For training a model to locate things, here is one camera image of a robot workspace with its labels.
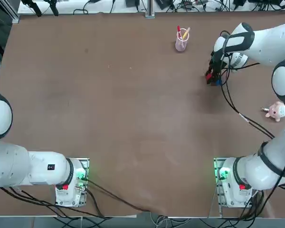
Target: black cable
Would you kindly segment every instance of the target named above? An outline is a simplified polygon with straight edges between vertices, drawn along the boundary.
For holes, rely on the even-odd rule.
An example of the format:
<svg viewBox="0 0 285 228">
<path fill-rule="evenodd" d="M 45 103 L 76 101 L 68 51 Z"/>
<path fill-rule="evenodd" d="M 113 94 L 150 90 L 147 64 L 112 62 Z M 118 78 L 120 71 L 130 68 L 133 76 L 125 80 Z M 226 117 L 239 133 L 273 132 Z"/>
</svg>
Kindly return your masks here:
<svg viewBox="0 0 285 228">
<path fill-rule="evenodd" d="M 270 4 L 270 6 L 271 6 L 271 8 L 273 8 L 274 11 L 279 11 L 282 9 L 282 8 L 276 9 L 276 8 L 274 8 L 274 6 L 272 4 Z"/>
<path fill-rule="evenodd" d="M 89 3 L 91 3 L 90 0 L 85 3 L 85 5 L 84 5 L 84 7 L 83 7 L 82 9 L 75 9 L 75 10 L 73 10 L 73 15 L 75 14 L 76 11 L 82 11 L 83 14 L 87 14 L 87 15 L 88 15 L 88 14 L 89 14 L 89 11 L 87 11 L 87 10 L 85 9 L 85 7 L 86 7 L 86 5 L 89 4 Z"/>
<path fill-rule="evenodd" d="M 142 5 L 143 5 L 144 10 L 147 11 L 147 8 L 146 8 L 146 6 L 144 5 L 143 0 L 142 0 Z"/>
<path fill-rule="evenodd" d="M 227 11 L 230 11 L 230 8 L 228 9 L 228 7 L 223 2 L 218 1 L 218 0 L 213 0 L 213 1 L 218 2 L 219 4 L 223 5 Z"/>
<path fill-rule="evenodd" d="M 192 5 L 192 8 L 196 9 L 198 12 L 200 12 L 200 10 L 198 8 L 196 8 L 195 6 Z"/>
<path fill-rule="evenodd" d="M 55 217 L 53 217 L 53 219 L 55 219 L 55 220 L 57 220 L 57 221 L 63 223 L 64 226 L 63 226 L 62 228 L 64 228 L 64 227 L 76 228 L 76 227 L 73 227 L 73 226 L 70 225 L 70 222 L 72 222 L 73 220 L 68 221 L 68 222 L 64 222 L 64 221 L 61 221 L 61 220 L 59 220 L 59 219 L 57 219 L 57 218 L 55 218 Z"/>
<path fill-rule="evenodd" d="M 137 207 L 137 206 L 135 206 L 135 205 L 133 205 L 133 204 L 131 204 L 131 203 L 125 201 L 124 199 L 122 199 L 122 198 L 120 198 L 120 197 L 114 195 L 114 194 L 111 193 L 110 191 L 106 190 L 105 188 L 101 187 L 100 185 L 96 184 L 95 182 L 93 182 L 93 181 L 91 181 L 91 180 L 89 180 L 89 179 L 87 179 L 87 178 L 82 178 L 82 180 L 83 180 L 83 181 L 88 181 L 88 182 L 90 182 L 91 184 L 93 184 L 93 185 L 95 185 L 96 187 L 98 187 L 98 188 L 100 188 L 101 190 L 103 190 L 105 193 L 109 194 L 110 197 L 114 198 L 115 200 L 119 200 L 119 201 L 123 202 L 124 204 L 130 206 L 131 208 L 134 208 L 134 209 L 140 210 L 140 211 L 144 211 L 144 212 L 150 212 L 149 210 L 146 210 L 146 209 Z"/>
<path fill-rule="evenodd" d="M 92 194 L 92 192 L 89 189 L 86 189 L 86 192 L 89 193 L 89 195 L 92 197 L 92 200 L 93 200 L 93 203 L 94 203 L 94 206 L 95 206 L 95 209 L 96 209 L 98 215 L 102 218 L 105 218 L 104 215 L 100 212 L 100 209 L 98 207 L 98 204 L 97 204 L 96 199 L 95 199 L 94 195 Z"/>
<path fill-rule="evenodd" d="M 263 134 L 265 134 L 266 136 L 268 136 L 270 139 L 273 139 L 275 136 L 274 136 L 270 131 L 268 131 L 265 127 L 263 127 L 262 125 L 260 125 L 258 122 L 254 121 L 254 120 L 250 119 L 249 117 L 247 117 L 247 116 L 243 115 L 242 113 L 240 113 L 240 111 L 234 106 L 233 101 L 232 101 L 232 99 L 231 99 L 230 91 L 229 91 L 229 88 L 228 88 L 228 79 L 229 79 L 230 69 L 231 69 L 231 66 L 230 66 L 231 59 L 230 59 L 230 55 L 228 55 L 227 57 L 228 57 L 228 59 L 229 59 L 229 64 L 228 64 L 228 68 L 227 68 L 227 73 L 228 73 L 228 75 L 226 76 L 226 80 L 225 80 L 224 84 L 222 84 L 222 72 L 221 72 L 221 70 L 220 70 L 220 75 L 219 75 L 219 78 L 220 78 L 220 81 L 221 81 L 221 90 L 222 90 L 222 93 L 223 93 L 223 96 L 224 96 L 225 100 L 227 101 L 227 103 L 229 104 L 229 106 L 230 106 L 236 113 L 238 113 L 239 115 L 241 115 L 242 117 L 244 117 L 244 118 L 246 118 L 246 119 L 248 120 L 249 125 L 253 126 L 253 127 L 256 128 L 257 130 L 259 130 L 260 132 L 262 132 Z M 240 67 L 240 68 L 243 69 L 243 68 L 247 68 L 247 67 L 254 66 L 254 65 L 257 65 L 257 63 L 251 64 L 251 65 L 246 66 L 246 67 L 245 67 L 245 66 L 244 66 L 244 67 Z M 228 93 L 228 96 L 229 96 L 230 101 L 227 99 L 227 97 L 226 97 L 226 95 L 225 95 L 225 92 L 224 92 L 224 89 L 223 89 L 223 85 L 225 85 L 225 84 L 226 84 L 227 93 Z"/>
<path fill-rule="evenodd" d="M 35 201 L 31 201 L 31 200 L 28 200 L 28 199 L 23 199 L 21 197 L 18 197 L 16 195 L 14 195 L 13 193 L 9 192 L 8 190 L 6 190 L 5 188 L 0 188 L 0 189 L 2 191 L 4 191 L 5 193 L 9 194 L 11 197 L 13 197 L 15 199 L 18 199 L 18 200 L 21 200 L 21 201 L 24 201 L 24 202 L 27 202 L 27 203 L 35 204 L 35 205 L 38 205 L 38 206 L 44 206 L 43 204 L 41 204 L 39 202 L 35 202 Z M 95 215 L 95 214 L 92 214 L 92 213 L 89 213 L 89 212 L 85 212 L 85 211 L 81 211 L 81 210 L 77 210 L 77 209 L 70 208 L 70 207 L 65 207 L 65 206 L 61 206 L 61 205 L 54 205 L 54 204 L 51 204 L 51 203 L 49 203 L 48 206 L 55 207 L 55 208 L 65 208 L 65 209 L 68 209 L 68 210 L 76 211 L 76 212 L 87 214 L 87 215 L 90 215 L 90 216 L 95 216 L 95 217 L 98 217 L 98 218 L 101 219 L 101 217 L 98 216 L 98 215 Z"/>
<path fill-rule="evenodd" d="M 200 219 L 200 221 L 202 221 L 205 225 L 207 225 L 208 227 L 211 228 L 220 228 L 221 226 L 223 226 L 226 222 L 228 222 L 228 220 L 224 221 L 223 223 L 221 223 L 218 227 L 213 227 L 211 225 L 209 225 L 207 222 L 205 222 L 204 220 Z"/>
<path fill-rule="evenodd" d="M 253 10 L 252 11 L 255 11 L 255 9 L 258 7 L 258 4 L 253 8 Z"/>
<path fill-rule="evenodd" d="M 107 221 L 107 220 L 110 220 L 110 219 L 112 219 L 112 218 L 107 218 L 106 220 L 103 220 L 103 221 L 101 221 L 101 222 L 97 223 L 96 225 L 93 225 L 93 226 L 90 226 L 90 227 L 86 227 L 86 228 L 94 228 L 94 227 L 98 227 L 100 224 L 102 224 L 103 222 L 105 222 L 105 221 Z"/>
<path fill-rule="evenodd" d="M 20 193 L 16 192 L 12 187 L 10 187 L 9 189 L 11 189 L 11 191 L 12 191 L 15 195 L 17 195 L 17 196 L 19 196 L 19 197 L 22 197 L 22 198 L 25 198 L 25 199 L 28 199 L 28 200 L 29 200 L 29 199 L 30 199 L 30 200 L 34 200 L 34 201 L 37 201 L 37 202 L 43 204 L 43 206 L 45 206 L 45 207 L 47 207 L 48 209 L 50 209 L 52 212 L 54 212 L 54 213 L 55 213 L 56 215 L 58 215 L 59 217 L 72 219 L 72 218 L 70 218 L 69 216 L 67 216 L 60 208 L 57 208 L 57 209 L 64 215 L 64 217 L 61 216 L 61 215 L 59 215 L 55 210 L 53 210 L 50 206 L 48 206 L 48 205 L 51 204 L 51 203 L 49 203 L 49 202 L 47 202 L 47 201 L 38 200 L 38 199 L 36 199 L 35 197 L 33 197 L 32 195 L 28 194 L 27 192 L 25 192 L 25 191 L 23 191 L 23 190 L 22 190 L 22 192 L 23 192 L 24 194 L 28 195 L 28 197 L 26 197 L 26 196 L 24 196 L 24 195 L 21 195 Z"/>
<path fill-rule="evenodd" d="M 99 223 L 97 223 L 97 222 L 95 222 L 95 221 L 93 221 L 93 220 L 91 220 L 91 219 L 89 219 L 89 218 L 83 217 L 83 219 L 88 220 L 89 222 L 93 223 L 93 224 L 94 224 L 93 226 L 102 228 Z"/>
<path fill-rule="evenodd" d="M 16 194 L 16 195 L 18 195 L 18 196 L 20 196 L 20 197 L 22 197 L 22 198 L 25 198 L 25 199 L 32 199 L 32 200 L 36 200 L 36 201 L 42 203 L 45 207 L 47 207 L 48 209 L 50 209 L 52 212 L 54 212 L 54 213 L 55 213 L 57 216 L 59 216 L 60 218 L 68 218 L 68 219 L 70 219 L 69 222 L 65 223 L 65 222 L 63 222 L 63 221 L 61 221 L 61 220 L 59 220 L 59 219 L 53 217 L 53 218 L 56 219 L 57 221 L 59 221 L 59 222 L 61 222 L 61 223 L 64 224 L 64 226 L 63 226 L 62 228 L 66 227 L 66 226 L 71 227 L 71 228 L 75 228 L 75 227 L 69 225 L 69 223 L 72 222 L 73 220 L 77 220 L 77 219 L 79 219 L 79 218 L 71 218 L 71 217 L 67 216 L 60 208 L 56 208 L 56 209 L 58 209 L 58 210 L 64 215 L 64 217 L 63 217 L 63 216 L 59 215 L 55 210 L 53 210 L 50 206 L 47 206 L 47 205 L 46 205 L 46 204 L 50 204 L 49 202 L 44 201 L 44 200 L 38 200 L 38 199 L 36 199 L 35 197 L 33 197 L 32 195 L 28 194 L 28 193 L 25 192 L 25 191 L 22 191 L 22 192 L 25 193 L 25 194 L 27 194 L 29 197 L 26 197 L 26 196 L 21 195 L 20 193 L 16 192 L 12 187 L 10 187 L 10 189 L 12 190 L 12 192 L 13 192 L 14 194 Z"/>
<path fill-rule="evenodd" d="M 253 64 L 250 64 L 250 65 L 247 65 L 247 66 L 243 66 L 243 67 L 238 67 L 238 68 L 230 68 L 231 70 L 241 70 L 241 69 L 245 69 L 245 68 L 248 68 L 248 67 L 252 67 L 252 66 L 255 66 L 255 65 L 259 65 L 260 63 L 253 63 Z"/>
<path fill-rule="evenodd" d="M 114 3 L 115 3 L 115 0 L 112 0 L 112 7 L 111 7 L 111 10 L 110 10 L 110 13 L 112 13 Z"/>
<path fill-rule="evenodd" d="M 202 5 L 202 7 L 203 7 L 203 9 L 204 9 L 204 12 L 206 12 L 206 9 L 205 9 L 205 8 L 206 8 L 206 5 L 204 5 L 201 0 L 199 0 L 199 1 L 200 1 L 201 5 Z"/>
<path fill-rule="evenodd" d="M 50 5 L 48 6 L 48 8 L 46 9 L 46 11 L 44 11 L 41 15 L 45 14 L 47 12 L 47 10 L 49 9 Z"/>
</svg>

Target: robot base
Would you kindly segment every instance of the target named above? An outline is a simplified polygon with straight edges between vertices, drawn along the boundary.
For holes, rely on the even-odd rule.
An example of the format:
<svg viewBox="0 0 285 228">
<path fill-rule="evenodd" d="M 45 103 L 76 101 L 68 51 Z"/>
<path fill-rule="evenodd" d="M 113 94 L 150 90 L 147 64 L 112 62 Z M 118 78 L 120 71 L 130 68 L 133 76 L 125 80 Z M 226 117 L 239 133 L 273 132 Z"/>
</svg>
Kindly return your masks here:
<svg viewBox="0 0 285 228">
<path fill-rule="evenodd" d="M 220 196 L 220 205 L 229 208 L 249 208 L 246 206 L 252 195 L 252 189 L 240 189 L 233 173 L 233 163 L 236 158 L 215 158 L 217 193 Z"/>
<path fill-rule="evenodd" d="M 58 189 L 55 186 L 56 204 L 64 207 L 81 207 L 86 204 L 86 188 L 88 179 L 89 159 L 88 158 L 69 158 L 74 167 L 73 178 L 69 185 Z"/>
</svg>

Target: red marker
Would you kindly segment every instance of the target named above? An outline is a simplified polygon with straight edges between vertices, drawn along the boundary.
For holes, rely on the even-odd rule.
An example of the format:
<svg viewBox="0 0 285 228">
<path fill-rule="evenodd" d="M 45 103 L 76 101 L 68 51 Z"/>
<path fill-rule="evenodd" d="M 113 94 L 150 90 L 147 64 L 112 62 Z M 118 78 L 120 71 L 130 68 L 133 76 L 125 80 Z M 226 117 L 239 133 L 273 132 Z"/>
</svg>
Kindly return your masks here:
<svg viewBox="0 0 285 228">
<path fill-rule="evenodd" d="M 178 31 L 178 34 L 179 34 L 179 38 L 181 38 L 181 30 L 180 30 L 181 28 L 180 28 L 180 26 L 178 25 L 177 26 L 177 31 Z"/>
<path fill-rule="evenodd" d="M 179 39 L 181 40 L 181 47 L 182 48 L 184 48 L 184 44 L 183 44 L 183 42 L 182 42 L 182 38 L 181 38 L 181 30 L 180 30 L 181 28 L 180 28 L 180 26 L 178 25 L 177 26 L 177 34 L 178 34 L 178 36 L 179 36 Z"/>
</svg>

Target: green led light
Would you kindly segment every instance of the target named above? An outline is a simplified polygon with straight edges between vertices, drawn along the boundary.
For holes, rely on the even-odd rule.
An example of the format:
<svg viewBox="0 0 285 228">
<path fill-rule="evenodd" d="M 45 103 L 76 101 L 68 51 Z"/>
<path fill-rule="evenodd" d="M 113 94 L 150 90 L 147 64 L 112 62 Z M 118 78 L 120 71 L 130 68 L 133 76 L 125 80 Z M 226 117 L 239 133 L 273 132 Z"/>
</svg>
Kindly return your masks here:
<svg viewBox="0 0 285 228">
<path fill-rule="evenodd" d="M 219 170 L 220 179 L 221 179 L 221 180 L 227 179 L 229 172 L 230 172 L 230 169 L 229 169 L 229 168 L 222 167 L 222 168 Z"/>
</svg>

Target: metal bracket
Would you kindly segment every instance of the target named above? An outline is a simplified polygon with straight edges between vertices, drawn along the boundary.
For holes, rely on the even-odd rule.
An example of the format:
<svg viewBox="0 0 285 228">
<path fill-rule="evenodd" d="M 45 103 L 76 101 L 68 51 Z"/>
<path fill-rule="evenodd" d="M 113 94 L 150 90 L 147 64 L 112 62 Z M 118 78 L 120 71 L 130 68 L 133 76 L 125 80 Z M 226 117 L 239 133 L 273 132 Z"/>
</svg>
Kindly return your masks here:
<svg viewBox="0 0 285 228">
<path fill-rule="evenodd" d="M 151 15 L 148 15 L 148 12 L 146 12 L 145 17 L 147 19 L 155 18 L 155 13 L 153 12 Z"/>
<path fill-rule="evenodd" d="M 73 178 L 66 188 L 55 187 L 56 204 L 65 207 L 82 207 L 86 204 L 87 181 L 81 180 L 82 177 L 88 179 L 89 158 L 70 158 L 74 166 Z"/>
<path fill-rule="evenodd" d="M 224 190 L 223 186 L 220 183 L 219 180 L 219 170 L 222 168 L 224 161 L 227 158 L 214 158 L 213 164 L 214 164 L 214 175 L 215 175 L 215 182 L 216 182 L 216 193 L 218 195 L 218 211 L 219 211 L 219 216 L 222 218 L 223 217 L 223 208 L 222 206 L 227 205 L 225 197 L 224 197 Z"/>
</svg>

